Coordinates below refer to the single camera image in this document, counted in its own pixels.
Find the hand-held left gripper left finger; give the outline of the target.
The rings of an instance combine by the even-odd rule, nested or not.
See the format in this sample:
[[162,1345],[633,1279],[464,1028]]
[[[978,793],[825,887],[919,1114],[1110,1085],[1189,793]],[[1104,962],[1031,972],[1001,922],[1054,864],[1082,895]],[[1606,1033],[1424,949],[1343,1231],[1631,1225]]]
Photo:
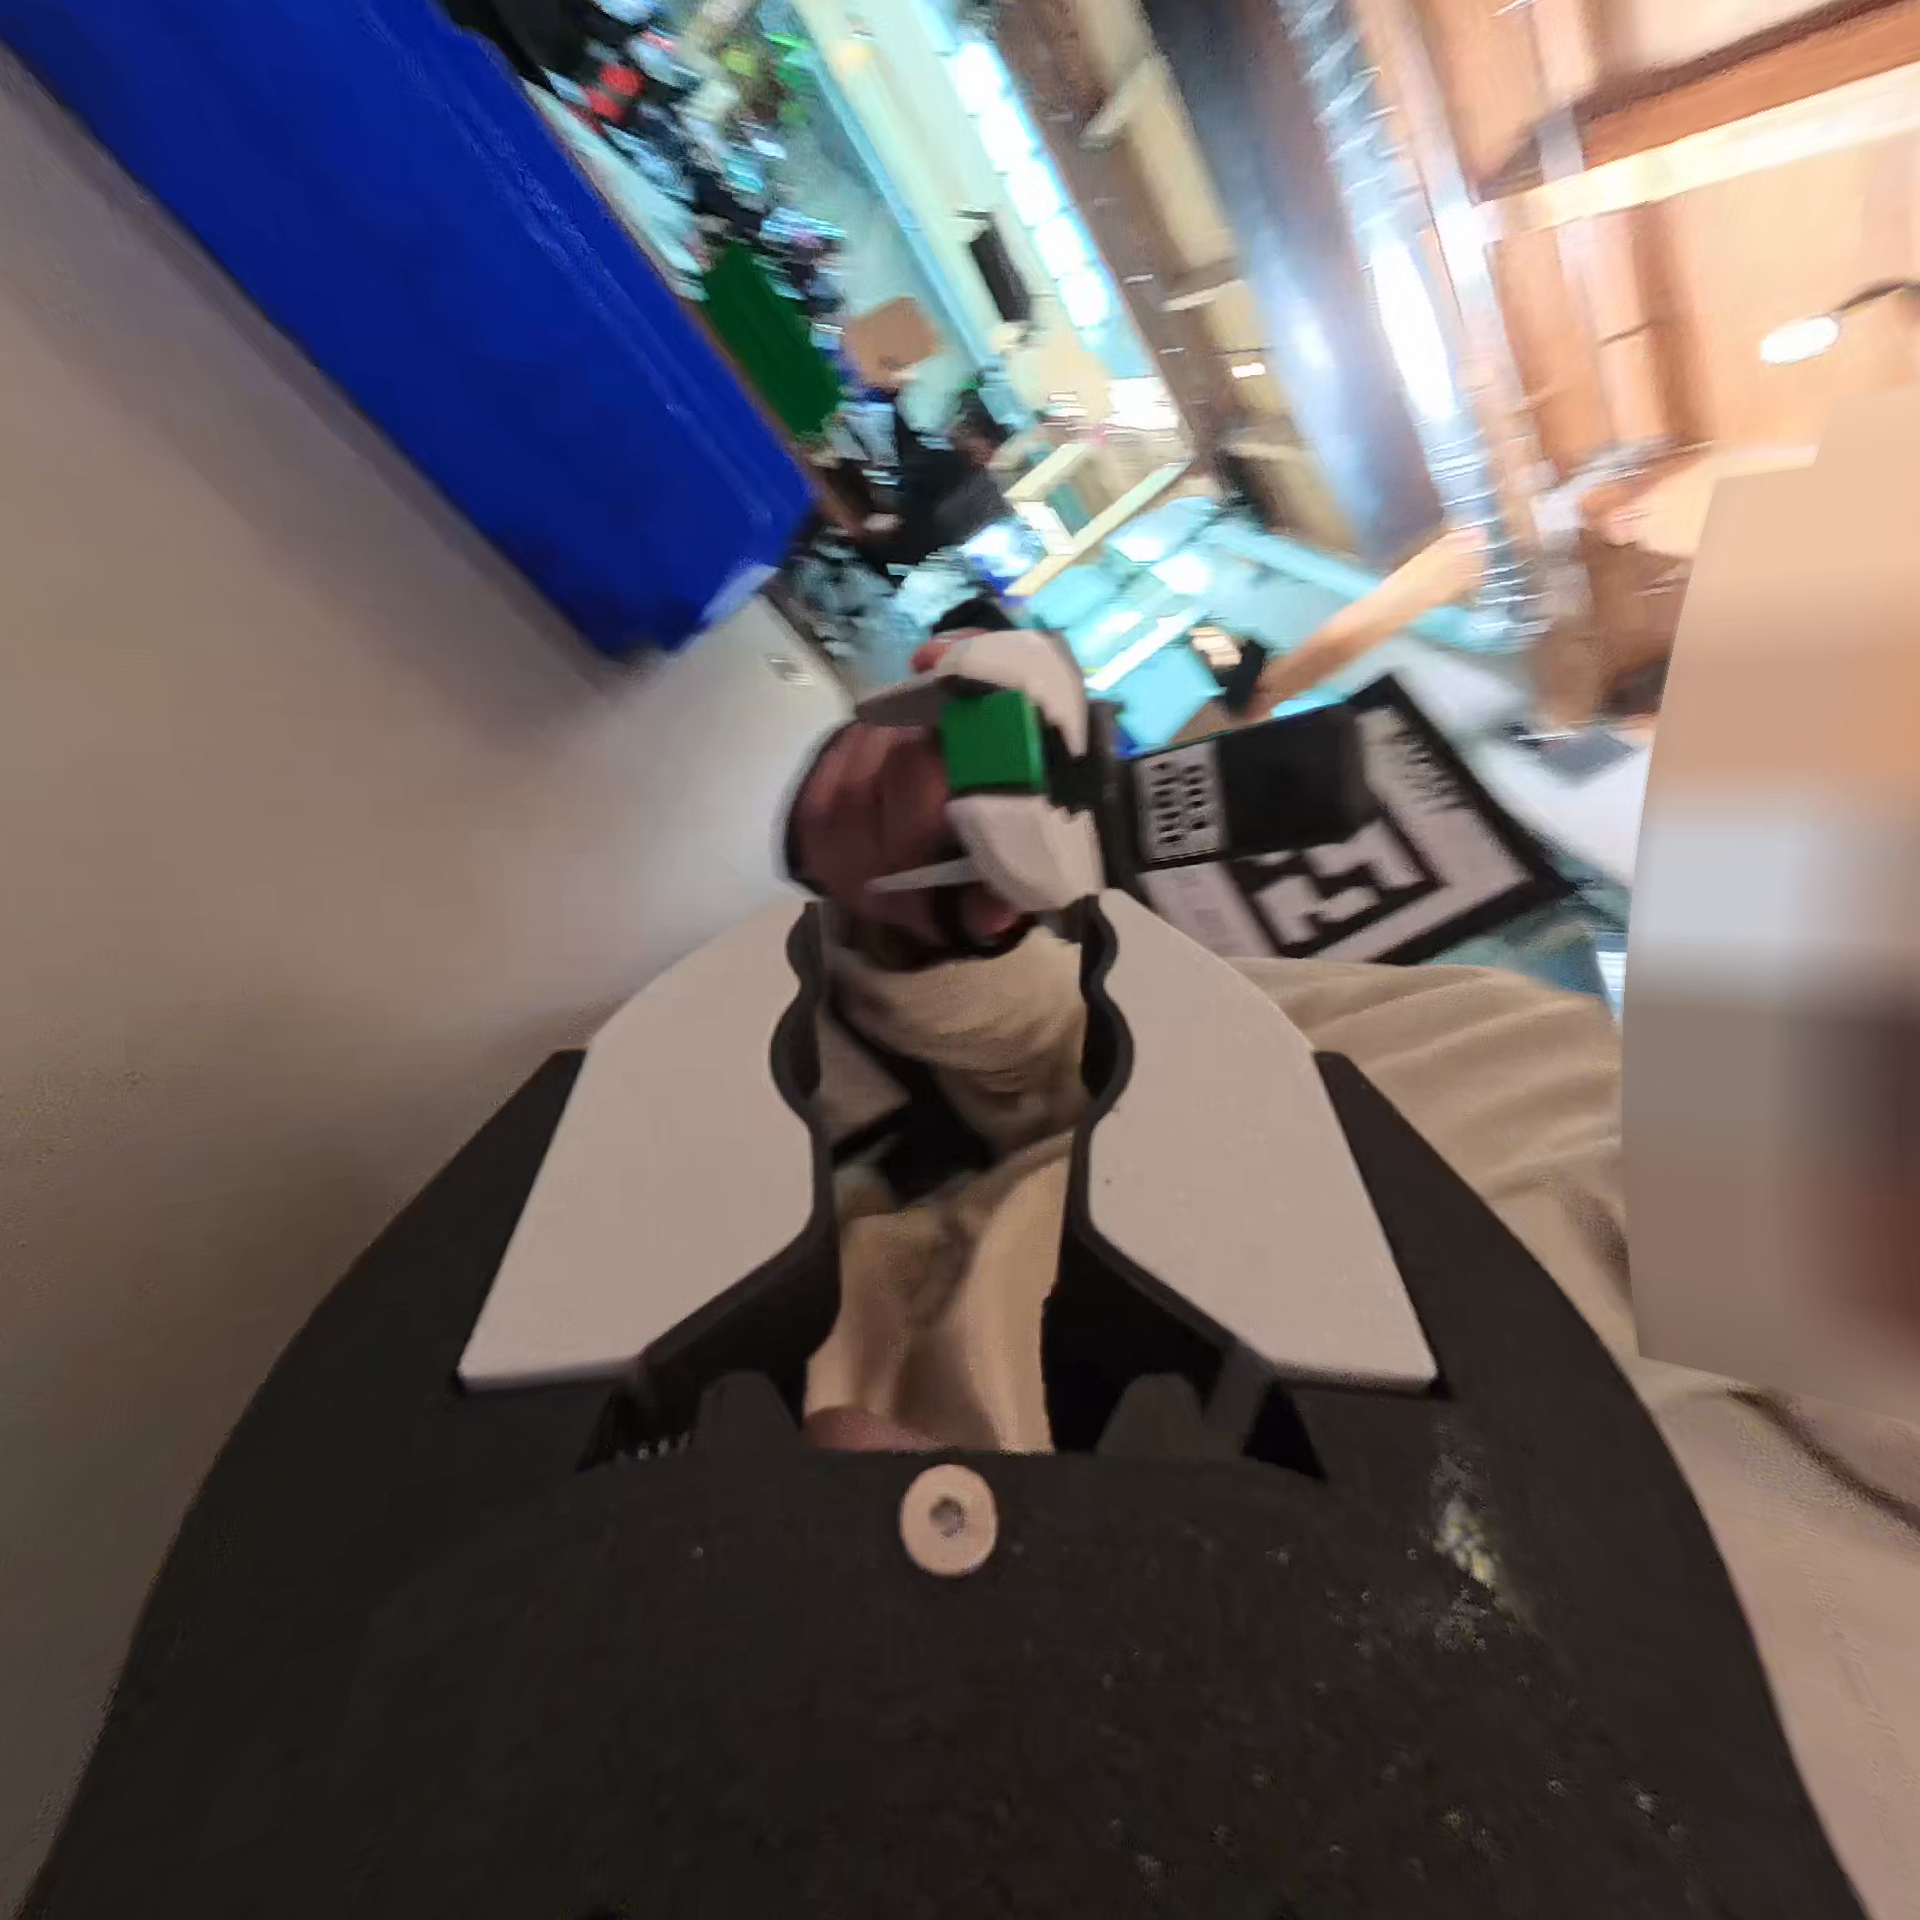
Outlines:
[[470,1391],[618,1383],[646,1436],[792,1385],[840,1307],[819,916],[779,900],[588,1041],[457,1360]]

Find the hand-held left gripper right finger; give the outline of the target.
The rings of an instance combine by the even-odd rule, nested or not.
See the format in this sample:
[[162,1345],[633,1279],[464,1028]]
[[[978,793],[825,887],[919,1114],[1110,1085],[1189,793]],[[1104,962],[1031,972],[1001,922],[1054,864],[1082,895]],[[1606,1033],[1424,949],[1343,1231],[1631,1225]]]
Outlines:
[[1147,1380],[1226,1447],[1308,1447],[1295,1387],[1426,1398],[1437,1361],[1308,1037],[1126,891],[1073,928],[1052,1443],[1096,1447]]

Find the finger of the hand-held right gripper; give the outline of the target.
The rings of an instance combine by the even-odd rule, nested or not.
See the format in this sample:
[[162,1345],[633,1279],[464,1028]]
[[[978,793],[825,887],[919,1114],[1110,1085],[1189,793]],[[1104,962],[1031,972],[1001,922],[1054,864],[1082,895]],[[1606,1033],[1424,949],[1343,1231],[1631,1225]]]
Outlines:
[[906,680],[857,702],[857,722],[885,732],[928,734],[936,749],[945,702],[1018,689],[1038,707],[1047,770],[1092,763],[1092,704],[1080,664],[1040,630],[979,630],[940,636]]
[[906,862],[868,879],[868,900],[987,895],[1010,909],[1069,909],[1105,887],[1092,813],[1038,791],[948,795]]

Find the small green wooden cube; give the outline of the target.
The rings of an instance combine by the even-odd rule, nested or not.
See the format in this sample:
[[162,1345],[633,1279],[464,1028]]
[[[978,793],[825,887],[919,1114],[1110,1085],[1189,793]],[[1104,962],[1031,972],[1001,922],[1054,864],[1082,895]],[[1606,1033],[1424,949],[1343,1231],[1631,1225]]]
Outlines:
[[952,802],[1047,795],[1043,720],[1026,692],[998,687],[949,697],[934,732]]

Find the blue plastic bin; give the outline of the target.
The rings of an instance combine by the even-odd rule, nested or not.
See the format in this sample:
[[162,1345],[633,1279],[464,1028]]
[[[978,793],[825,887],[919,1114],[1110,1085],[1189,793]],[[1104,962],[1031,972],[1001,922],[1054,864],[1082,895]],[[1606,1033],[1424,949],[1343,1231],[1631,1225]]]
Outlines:
[[3,47],[602,656],[749,602],[803,468],[437,4],[10,1]]

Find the person's right forearm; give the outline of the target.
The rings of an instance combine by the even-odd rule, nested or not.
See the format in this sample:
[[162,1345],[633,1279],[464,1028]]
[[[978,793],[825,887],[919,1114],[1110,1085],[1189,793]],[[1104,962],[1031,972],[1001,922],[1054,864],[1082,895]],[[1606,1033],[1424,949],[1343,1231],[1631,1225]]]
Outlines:
[[1082,956],[1031,928],[996,956],[915,963],[897,939],[821,913],[821,1096],[845,1136],[929,1090],[992,1158],[1084,1115]]

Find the person's right hand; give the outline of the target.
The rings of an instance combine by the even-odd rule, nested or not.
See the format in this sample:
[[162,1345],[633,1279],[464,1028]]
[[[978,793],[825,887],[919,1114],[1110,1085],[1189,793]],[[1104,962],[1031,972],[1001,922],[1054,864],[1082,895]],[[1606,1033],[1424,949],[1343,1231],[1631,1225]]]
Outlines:
[[857,718],[819,741],[779,829],[781,874],[821,906],[840,948],[885,972],[994,958],[1038,929],[978,883],[882,887],[962,856],[937,735]]

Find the cardboard box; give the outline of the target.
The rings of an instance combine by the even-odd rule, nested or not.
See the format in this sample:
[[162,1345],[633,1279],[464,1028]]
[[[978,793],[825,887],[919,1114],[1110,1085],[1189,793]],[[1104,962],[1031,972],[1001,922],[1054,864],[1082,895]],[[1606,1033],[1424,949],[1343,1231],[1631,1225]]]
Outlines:
[[937,323],[911,295],[896,295],[851,314],[838,344],[863,387],[899,387],[948,347]]

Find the hanging black monitor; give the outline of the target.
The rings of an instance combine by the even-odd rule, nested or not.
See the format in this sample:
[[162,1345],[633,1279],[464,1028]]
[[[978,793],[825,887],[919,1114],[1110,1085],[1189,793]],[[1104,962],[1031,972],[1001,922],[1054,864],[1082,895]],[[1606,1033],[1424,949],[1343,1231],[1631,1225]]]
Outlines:
[[968,258],[985,298],[992,302],[996,321],[1028,327],[1034,319],[1035,298],[992,217],[978,222],[971,229]]

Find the green plastic crate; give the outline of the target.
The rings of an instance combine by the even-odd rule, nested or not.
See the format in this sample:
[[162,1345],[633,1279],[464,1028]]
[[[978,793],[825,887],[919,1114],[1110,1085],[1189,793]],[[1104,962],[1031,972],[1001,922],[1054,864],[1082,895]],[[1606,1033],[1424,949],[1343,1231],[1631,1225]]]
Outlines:
[[701,308],[735,369],[783,432],[801,443],[819,442],[842,409],[842,376],[816,341],[801,306],[779,292],[749,245],[728,241],[709,254]]

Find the silver ventilation duct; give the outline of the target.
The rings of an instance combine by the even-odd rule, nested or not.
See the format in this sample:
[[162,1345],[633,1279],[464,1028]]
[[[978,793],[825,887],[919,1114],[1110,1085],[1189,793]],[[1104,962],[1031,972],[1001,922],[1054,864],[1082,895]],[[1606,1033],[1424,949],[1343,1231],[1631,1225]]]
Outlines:
[[1392,568],[1439,525],[1426,449],[1279,4],[1201,1],[1155,24],[1206,155],[1292,420],[1351,552]]

